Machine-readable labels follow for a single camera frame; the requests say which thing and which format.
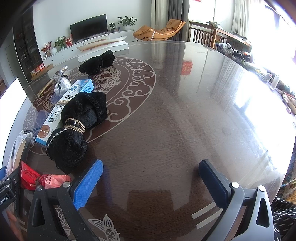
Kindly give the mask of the cardboard box on floor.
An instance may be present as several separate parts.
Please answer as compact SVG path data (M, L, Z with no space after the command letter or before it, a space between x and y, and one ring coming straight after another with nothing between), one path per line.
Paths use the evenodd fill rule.
M44 66L43 64L39 65L37 68L35 68L34 70L32 70L30 72L31 75L31 80L36 80L37 78L43 76L44 74L46 74L49 70L53 69L53 64L50 64L48 66Z

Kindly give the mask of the black sock bundle with band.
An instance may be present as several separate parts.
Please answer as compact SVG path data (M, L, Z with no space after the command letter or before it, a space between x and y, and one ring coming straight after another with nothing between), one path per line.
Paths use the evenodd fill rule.
M69 174L84 159L88 149L83 136L86 130L100 125L107 118L106 94L79 92L63 107L62 127L50 135L46 154L56 167Z

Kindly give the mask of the orange lounge chair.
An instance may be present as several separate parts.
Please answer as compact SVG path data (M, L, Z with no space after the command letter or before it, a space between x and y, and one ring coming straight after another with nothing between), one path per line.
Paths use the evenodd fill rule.
M170 19L161 30L144 25L135 31L133 36L140 41L165 41L176 35L185 23L182 20Z

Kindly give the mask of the wooden railing bench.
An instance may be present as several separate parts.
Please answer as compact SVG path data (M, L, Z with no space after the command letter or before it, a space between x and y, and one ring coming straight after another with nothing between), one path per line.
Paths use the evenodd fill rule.
M199 43L215 49L216 43L229 43L233 49L251 52L252 46L239 36L209 24L189 22L188 42Z

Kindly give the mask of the pink plastic bag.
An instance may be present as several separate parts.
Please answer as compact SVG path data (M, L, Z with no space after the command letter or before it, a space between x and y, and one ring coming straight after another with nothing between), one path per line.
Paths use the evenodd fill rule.
M45 189L58 188L64 182L71 182L69 175L44 174L38 179L38 184Z

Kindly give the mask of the red plastic bag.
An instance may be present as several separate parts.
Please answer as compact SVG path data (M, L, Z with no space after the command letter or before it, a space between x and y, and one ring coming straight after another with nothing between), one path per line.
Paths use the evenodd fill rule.
M27 190L35 190L41 175L28 166L24 161L20 165L21 187Z

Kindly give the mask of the small green potted plant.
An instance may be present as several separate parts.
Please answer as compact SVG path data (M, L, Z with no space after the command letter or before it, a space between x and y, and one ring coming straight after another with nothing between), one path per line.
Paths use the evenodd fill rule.
M62 37L59 37L55 44L54 44L54 47L55 48L59 48L59 49L64 49L66 48L66 37L65 36L62 36Z

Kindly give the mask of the white tv cabinet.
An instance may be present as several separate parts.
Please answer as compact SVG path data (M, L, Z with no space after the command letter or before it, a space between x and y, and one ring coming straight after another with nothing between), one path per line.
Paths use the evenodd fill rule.
M101 55L107 50L111 50L114 53L127 50L129 48L128 43L135 41L133 33L134 30L119 31L81 41L45 59L43 61L44 66L57 66L76 57L78 58L78 62L81 63L92 57Z

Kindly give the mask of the white vase red flowers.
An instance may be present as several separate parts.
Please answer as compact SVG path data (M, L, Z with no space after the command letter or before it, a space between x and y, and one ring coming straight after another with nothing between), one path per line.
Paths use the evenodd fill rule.
M44 45L44 47L41 49L43 53L45 53L47 56L51 56L57 53L56 47L51 47L52 42L49 41L47 44Z

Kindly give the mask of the green potted plant on cabinet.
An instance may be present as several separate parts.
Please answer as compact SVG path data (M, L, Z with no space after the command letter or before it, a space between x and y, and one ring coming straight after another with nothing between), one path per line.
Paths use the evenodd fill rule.
M134 26L136 24L136 21L137 21L137 18L135 17L118 17L119 18L119 21L117 22L119 25L122 25L123 26L123 29L125 31L128 31L132 28L132 26Z

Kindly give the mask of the cotton swab bundle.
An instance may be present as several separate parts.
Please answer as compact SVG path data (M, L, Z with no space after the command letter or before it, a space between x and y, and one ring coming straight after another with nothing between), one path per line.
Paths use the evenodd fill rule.
M64 74L57 79L57 83L54 87L54 92L57 94L57 96L62 97L70 87L71 82L69 80L69 77Z

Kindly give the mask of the dark display cabinet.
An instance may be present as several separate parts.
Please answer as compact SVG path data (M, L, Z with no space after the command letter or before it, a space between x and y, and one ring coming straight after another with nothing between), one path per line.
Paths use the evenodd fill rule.
M13 26L16 54L23 73L30 83L32 73L43 64L35 36L33 7L30 7Z

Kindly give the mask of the black flat television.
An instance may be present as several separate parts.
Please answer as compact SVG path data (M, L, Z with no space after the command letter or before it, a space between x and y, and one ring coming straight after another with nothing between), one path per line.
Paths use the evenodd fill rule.
M107 16L99 15L70 25L73 42L108 32Z

